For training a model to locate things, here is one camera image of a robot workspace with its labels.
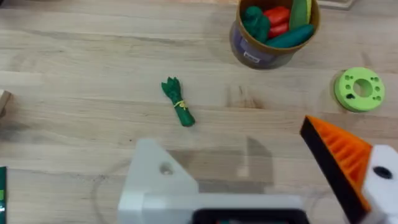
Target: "green object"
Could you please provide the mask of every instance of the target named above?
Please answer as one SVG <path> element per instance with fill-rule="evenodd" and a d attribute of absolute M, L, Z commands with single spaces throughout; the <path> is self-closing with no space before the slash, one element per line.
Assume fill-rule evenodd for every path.
<path fill-rule="evenodd" d="M 293 0 L 290 10 L 289 30 L 294 30 L 307 22 L 307 0 Z"/>
<path fill-rule="evenodd" d="M 172 100 L 178 118 L 184 127 L 195 124 L 195 118 L 189 112 L 184 100 L 182 99 L 180 81 L 177 78 L 167 78 L 167 83 L 162 83 L 163 92 Z"/>
<path fill-rule="evenodd" d="M 307 0 L 307 24 L 309 24 L 311 20 L 311 8 L 312 0 Z"/>
<path fill-rule="evenodd" d="M 307 24 L 268 40 L 266 45 L 279 48 L 294 47 L 307 41 L 313 35 L 313 32 L 313 25 Z"/>
<path fill-rule="evenodd" d="M 6 224 L 7 167 L 0 167 L 0 224 Z"/>
<path fill-rule="evenodd" d="M 352 112 L 365 112 L 380 106 L 385 97 L 381 78 L 372 70 L 354 67 L 335 80 L 338 102 Z"/>
<path fill-rule="evenodd" d="M 271 23 L 268 17 L 262 14 L 257 6 L 248 7 L 243 15 L 242 23 L 247 32 L 261 43 L 265 43 L 268 39 L 268 32 Z"/>

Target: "green plastic ring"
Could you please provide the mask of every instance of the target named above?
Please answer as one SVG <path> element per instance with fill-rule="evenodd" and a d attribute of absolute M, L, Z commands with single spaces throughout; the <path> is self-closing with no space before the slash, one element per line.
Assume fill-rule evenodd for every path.
<path fill-rule="evenodd" d="M 337 100 L 352 112 L 377 108 L 383 102 L 385 92 L 381 78 L 363 67 L 350 68 L 335 80 Z"/>

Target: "white plastic part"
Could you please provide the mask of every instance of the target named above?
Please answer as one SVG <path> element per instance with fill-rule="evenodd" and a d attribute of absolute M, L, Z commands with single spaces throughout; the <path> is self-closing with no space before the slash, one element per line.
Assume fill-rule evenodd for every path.
<path fill-rule="evenodd" d="M 392 178 L 377 175 L 375 167 L 387 169 Z M 398 153 L 390 146 L 373 147 L 362 193 L 372 208 L 362 224 L 398 224 Z"/>
<path fill-rule="evenodd" d="M 153 140 L 137 143 L 118 208 L 119 224 L 188 224 L 201 208 L 298 208 L 294 195 L 199 194 L 195 180 Z"/>

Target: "toy asparagus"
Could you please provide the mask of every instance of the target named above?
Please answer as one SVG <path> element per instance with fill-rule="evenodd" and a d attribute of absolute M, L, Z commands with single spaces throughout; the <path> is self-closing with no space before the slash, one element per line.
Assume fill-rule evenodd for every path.
<path fill-rule="evenodd" d="M 168 77 L 167 83 L 162 83 L 163 92 L 172 100 L 178 118 L 184 127 L 195 124 L 195 118 L 189 113 L 189 109 L 182 99 L 180 81 L 177 78 Z"/>

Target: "red toy vegetable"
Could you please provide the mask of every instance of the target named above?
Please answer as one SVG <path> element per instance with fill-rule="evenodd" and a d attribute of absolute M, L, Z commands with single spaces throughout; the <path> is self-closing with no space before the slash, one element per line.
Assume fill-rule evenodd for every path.
<path fill-rule="evenodd" d="M 268 32 L 268 38 L 274 38 L 277 37 L 281 34 L 284 34 L 289 30 L 289 23 L 284 22 L 282 24 L 279 24 L 277 26 L 271 27 L 271 29 Z"/>
<path fill-rule="evenodd" d="M 271 27 L 289 21 L 290 10 L 283 6 L 278 6 L 273 9 L 264 11 L 264 15 L 268 17 L 271 22 Z"/>

